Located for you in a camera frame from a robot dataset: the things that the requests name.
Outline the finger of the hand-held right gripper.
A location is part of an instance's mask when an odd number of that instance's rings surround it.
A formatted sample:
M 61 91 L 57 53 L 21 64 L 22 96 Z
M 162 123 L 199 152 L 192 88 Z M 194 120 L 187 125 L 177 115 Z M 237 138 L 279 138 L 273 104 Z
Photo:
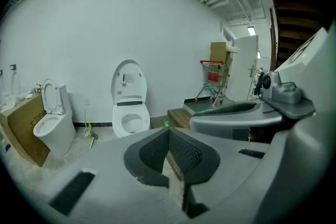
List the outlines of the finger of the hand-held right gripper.
M 335 112 L 298 121 L 254 223 L 334 223 Z
M 264 101 L 243 101 L 194 114 L 193 132 L 232 140 L 249 141 L 253 129 L 278 125 L 283 115 Z

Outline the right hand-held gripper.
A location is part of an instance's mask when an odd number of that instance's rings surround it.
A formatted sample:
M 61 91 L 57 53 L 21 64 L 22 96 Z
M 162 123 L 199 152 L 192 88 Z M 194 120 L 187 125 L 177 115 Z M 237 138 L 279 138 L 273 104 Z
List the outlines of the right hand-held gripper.
M 261 99 L 290 119 L 335 111 L 335 22 L 319 29 L 275 71 Z

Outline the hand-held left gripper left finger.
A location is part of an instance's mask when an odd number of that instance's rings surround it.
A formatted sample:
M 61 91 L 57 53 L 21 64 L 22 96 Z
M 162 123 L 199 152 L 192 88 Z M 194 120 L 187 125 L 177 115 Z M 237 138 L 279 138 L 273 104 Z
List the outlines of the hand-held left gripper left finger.
M 163 175 L 168 136 L 153 129 L 96 145 L 51 182 L 52 223 L 181 223 Z

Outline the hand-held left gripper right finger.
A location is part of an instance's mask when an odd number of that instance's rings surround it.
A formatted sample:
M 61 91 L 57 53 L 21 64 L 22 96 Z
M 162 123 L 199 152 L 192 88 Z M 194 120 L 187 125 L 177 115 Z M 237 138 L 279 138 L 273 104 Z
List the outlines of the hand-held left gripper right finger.
M 170 128 L 169 152 L 184 180 L 182 204 L 169 223 L 253 223 L 265 194 L 248 181 L 268 145 Z

